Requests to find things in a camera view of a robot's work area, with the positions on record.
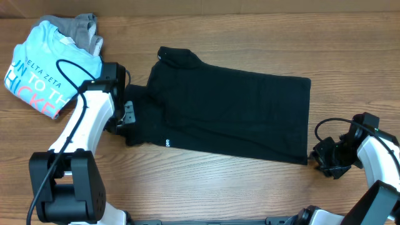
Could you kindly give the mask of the black t-shirt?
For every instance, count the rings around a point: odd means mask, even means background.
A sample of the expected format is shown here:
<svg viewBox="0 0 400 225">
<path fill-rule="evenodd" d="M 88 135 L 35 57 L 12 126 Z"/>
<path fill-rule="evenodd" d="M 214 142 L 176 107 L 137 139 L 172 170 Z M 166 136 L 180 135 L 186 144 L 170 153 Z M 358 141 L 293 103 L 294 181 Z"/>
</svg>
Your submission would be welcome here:
<svg viewBox="0 0 400 225">
<path fill-rule="evenodd" d="M 212 66 L 188 49 L 160 47 L 157 56 L 147 84 L 126 88 L 128 146 L 307 163 L 310 79 Z"/>
</svg>

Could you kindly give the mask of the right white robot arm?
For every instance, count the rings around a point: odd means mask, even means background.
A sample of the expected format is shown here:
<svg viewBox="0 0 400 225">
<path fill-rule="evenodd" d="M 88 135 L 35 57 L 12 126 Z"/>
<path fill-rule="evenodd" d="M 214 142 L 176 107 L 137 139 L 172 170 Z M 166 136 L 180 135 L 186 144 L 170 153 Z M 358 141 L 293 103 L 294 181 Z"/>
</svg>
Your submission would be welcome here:
<svg viewBox="0 0 400 225">
<path fill-rule="evenodd" d="M 310 157 L 317 170 L 339 179 L 352 166 L 363 169 L 368 191 L 345 215 L 318 207 L 306 209 L 298 221 L 305 224 L 384 224 L 399 223 L 399 141 L 379 129 L 379 118 L 372 114 L 355 115 L 349 131 L 336 142 L 320 139 Z"/>
</svg>

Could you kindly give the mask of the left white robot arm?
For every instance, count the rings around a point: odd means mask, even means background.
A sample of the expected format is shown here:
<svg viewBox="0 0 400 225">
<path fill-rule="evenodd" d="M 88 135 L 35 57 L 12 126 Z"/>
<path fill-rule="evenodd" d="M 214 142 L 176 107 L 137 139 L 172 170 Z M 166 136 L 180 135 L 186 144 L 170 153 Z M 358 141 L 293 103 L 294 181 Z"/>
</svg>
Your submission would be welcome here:
<svg viewBox="0 0 400 225">
<path fill-rule="evenodd" d="M 125 81 L 85 81 L 76 108 L 57 141 L 29 160 L 34 198 L 26 216 L 43 223 L 132 224 L 128 212 L 106 200 L 94 155 L 104 130 L 116 132 L 124 119 Z"/>
</svg>

